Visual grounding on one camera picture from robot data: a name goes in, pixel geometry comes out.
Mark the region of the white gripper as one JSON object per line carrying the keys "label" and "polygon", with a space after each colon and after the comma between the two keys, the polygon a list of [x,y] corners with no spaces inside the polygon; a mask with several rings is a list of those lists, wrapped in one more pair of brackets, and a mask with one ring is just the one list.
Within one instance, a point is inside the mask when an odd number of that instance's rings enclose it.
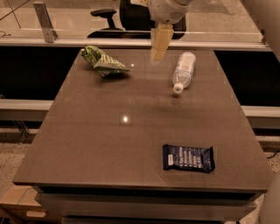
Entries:
{"label": "white gripper", "polygon": [[161,61],[172,40],[171,24],[179,22],[189,11],[193,0],[148,0],[150,19],[159,23],[151,30],[150,59],[152,62]]}

